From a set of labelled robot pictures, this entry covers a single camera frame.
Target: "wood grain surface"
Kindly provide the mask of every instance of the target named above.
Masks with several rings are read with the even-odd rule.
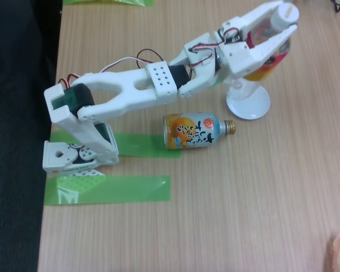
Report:
[[[65,6],[57,76],[97,72],[142,48],[172,60],[185,43],[261,3]],[[265,117],[235,118],[217,86],[107,121],[117,132],[161,134],[164,114],[204,111],[234,119],[237,132],[181,159],[121,157],[99,168],[171,175],[171,201],[44,207],[39,271],[330,271],[340,231],[340,13],[328,0],[298,6],[291,53],[262,83],[271,97]],[[113,71],[135,68],[128,61]]]

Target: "black carpet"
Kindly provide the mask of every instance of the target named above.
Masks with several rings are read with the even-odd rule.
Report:
[[[61,4],[0,1],[0,271],[37,271]]]

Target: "white robotic arm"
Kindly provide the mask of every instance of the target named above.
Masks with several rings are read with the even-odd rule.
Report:
[[[66,143],[46,141],[44,169],[49,173],[62,175],[74,173],[78,169],[95,168],[101,164],[118,163],[118,149],[111,128],[105,125],[105,139],[103,129],[99,133],[94,124],[99,125],[106,119],[136,109],[172,103],[177,95],[189,97],[204,91],[217,81],[220,69],[226,70],[229,76],[237,79],[260,68],[297,29],[297,25],[291,25],[262,44],[248,48],[244,41],[248,32],[280,4],[283,1],[264,3],[243,17],[224,22],[220,30],[214,32],[214,39],[209,33],[203,34],[185,44],[179,56],[169,63],[150,63],[143,69],[120,73],[89,73],[72,83],[72,88],[84,85],[93,91],[118,93],[106,103],[85,105],[73,112],[67,104],[59,108],[54,106],[56,100],[65,96],[60,84],[47,89],[44,95],[52,122],[67,130],[84,146],[74,152],[75,148]],[[186,65],[195,73],[194,79],[188,77]],[[188,77],[186,81],[183,80],[184,73]]]

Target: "green plastic sheet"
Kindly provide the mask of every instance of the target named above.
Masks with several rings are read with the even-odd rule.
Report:
[[[170,200],[169,176],[66,176],[46,180],[44,205]]]
[[[115,133],[114,138],[120,155],[148,158],[180,158],[181,156],[181,150],[165,148],[163,135]],[[81,144],[64,130],[53,131],[50,141]]]
[[[137,6],[152,7],[155,0],[63,0],[63,5],[71,5],[74,3],[111,3],[120,2]]]

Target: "plastic bottle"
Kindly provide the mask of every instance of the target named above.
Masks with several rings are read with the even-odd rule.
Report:
[[[246,43],[249,48],[254,48],[256,45],[261,44],[296,23],[298,18],[298,8],[292,3],[283,3],[268,18],[248,33]],[[259,81],[271,74],[289,50],[290,39],[281,45],[277,52],[258,70],[237,80],[227,78],[224,83],[231,86],[228,98],[231,100],[243,100],[249,97],[260,86]]]
[[[219,122],[211,113],[164,116],[164,141],[168,149],[211,146],[223,135],[234,134],[232,120]]]

